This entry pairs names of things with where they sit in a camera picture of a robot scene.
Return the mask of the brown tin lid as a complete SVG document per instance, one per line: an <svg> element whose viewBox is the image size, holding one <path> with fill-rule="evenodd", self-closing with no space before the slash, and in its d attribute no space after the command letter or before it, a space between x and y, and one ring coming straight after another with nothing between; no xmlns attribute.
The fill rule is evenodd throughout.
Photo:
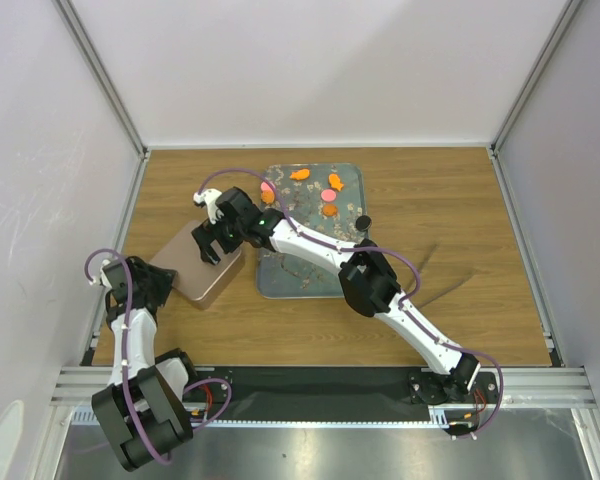
<svg viewBox="0 0 600 480"><path fill-rule="evenodd" d="M203 262L200 256L200 249L191 235L191 231L199 225L200 222L197 220L192 220L185 224L180 231L156 253L149 263L157 267L173 269L177 272L179 268L193 264L194 262ZM233 262L237 257L244 258L241 247L232 253L224 254L217 243L214 243L213 246L220 256L219 264Z"/></svg>

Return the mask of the metal tongs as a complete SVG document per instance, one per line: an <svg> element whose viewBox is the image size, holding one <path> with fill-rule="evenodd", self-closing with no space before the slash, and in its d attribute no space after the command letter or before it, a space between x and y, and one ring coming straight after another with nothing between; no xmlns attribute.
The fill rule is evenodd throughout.
<svg viewBox="0 0 600 480"><path fill-rule="evenodd" d="M445 295L459 289L476 274L471 266L446 260L440 243L428 247L418 264L421 287L416 295L416 306L424 308Z"/></svg>

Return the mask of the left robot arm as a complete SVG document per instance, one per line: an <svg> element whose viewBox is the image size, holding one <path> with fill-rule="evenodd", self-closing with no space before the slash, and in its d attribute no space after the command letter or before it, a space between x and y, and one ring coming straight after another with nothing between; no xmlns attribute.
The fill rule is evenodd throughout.
<svg viewBox="0 0 600 480"><path fill-rule="evenodd" d="M114 334L114 363L91 407L121 466L131 472L192 438L182 400L193 398L200 377L186 353L154 351L157 312L166 304L176 272L114 250L89 279L106 289L106 323Z"/></svg>

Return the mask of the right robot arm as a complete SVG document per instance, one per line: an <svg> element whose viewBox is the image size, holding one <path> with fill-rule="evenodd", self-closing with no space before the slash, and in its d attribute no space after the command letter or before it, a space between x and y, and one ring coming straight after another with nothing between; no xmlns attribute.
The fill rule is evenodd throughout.
<svg viewBox="0 0 600 480"><path fill-rule="evenodd" d="M192 232L204 262L220 263L215 246L231 253L244 243L309 262L337 277L352 310L392 328L442 375L440 388L447 399L462 402L475 392L479 360L413 305L386 259L395 253L369 239L355 244L329 237L301 225L284 208L261 209L237 187L201 190L193 194L193 203L207 211L207 219Z"/></svg>

